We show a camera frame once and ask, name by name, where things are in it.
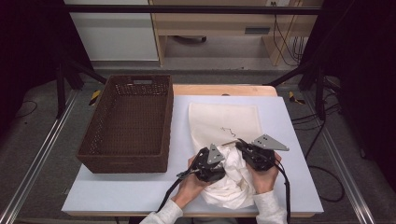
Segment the forearm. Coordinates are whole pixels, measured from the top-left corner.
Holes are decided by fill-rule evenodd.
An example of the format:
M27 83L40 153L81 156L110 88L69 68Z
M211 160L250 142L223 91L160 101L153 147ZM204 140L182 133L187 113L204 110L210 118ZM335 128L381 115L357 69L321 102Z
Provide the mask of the forearm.
M254 202L259 209L259 215L256 216L257 223L265 224L285 224L287 212L285 208L279 205L279 201L274 191L263 194L253 195Z
M183 216L183 211L172 200L168 200L160 212L150 213L140 224L171 224L175 223L178 217Z

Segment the wicker basket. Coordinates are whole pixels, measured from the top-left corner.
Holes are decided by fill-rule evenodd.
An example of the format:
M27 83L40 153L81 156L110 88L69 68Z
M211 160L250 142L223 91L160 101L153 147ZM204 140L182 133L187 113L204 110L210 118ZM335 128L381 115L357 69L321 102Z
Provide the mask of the wicker basket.
M77 158L93 173L166 172L173 100L170 76L111 76Z

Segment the crumpled white fabric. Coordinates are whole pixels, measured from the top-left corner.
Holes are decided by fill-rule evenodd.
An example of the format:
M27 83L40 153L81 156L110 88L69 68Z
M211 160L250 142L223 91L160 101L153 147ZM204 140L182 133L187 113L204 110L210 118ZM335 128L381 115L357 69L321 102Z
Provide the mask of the crumpled white fabric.
M257 106L191 103L189 124L196 153L214 144L225 157L226 176L205 188L201 193L205 201L230 209L253 205L255 189L242 153L234 144L222 145L237 138L251 142L262 135Z

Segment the person's hand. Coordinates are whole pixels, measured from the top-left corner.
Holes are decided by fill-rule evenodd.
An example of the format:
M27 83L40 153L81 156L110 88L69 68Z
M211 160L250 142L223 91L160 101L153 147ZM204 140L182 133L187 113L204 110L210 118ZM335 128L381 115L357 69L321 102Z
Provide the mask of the person's hand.
M277 159L276 164L279 164L279 161L281 161L282 158L276 152L275 157ZM253 177L253 186L258 194L266 193L274 189L276 177L279 173L275 166L271 167L267 171L255 171L249 164L247 164L247 169Z
M192 161L195 156L189 158L188 167L190 167ZM183 181L181 181L177 194L171 198L178 207L183 209L189 202L194 200L204 188L209 186L210 183L206 183L205 181L201 181L197 178L195 174L188 175Z

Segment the tabletop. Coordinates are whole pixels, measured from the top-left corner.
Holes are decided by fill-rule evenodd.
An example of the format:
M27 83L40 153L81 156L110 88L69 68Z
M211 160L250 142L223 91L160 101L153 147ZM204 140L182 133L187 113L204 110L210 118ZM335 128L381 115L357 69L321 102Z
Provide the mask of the tabletop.
M194 155L189 137L187 108L191 102L210 104L256 105L262 130L290 148L278 151L291 185L291 215L311 217L323 212L312 176L293 130L283 98L273 87L229 85L174 85L175 99L171 125L168 170L164 174L93 174L84 165L67 196L62 211L71 216L146 216L157 210L165 192L185 170ZM284 178L275 186L281 204L286 204ZM184 209L185 217L255 217L253 205L227 209L207 204L199 196Z

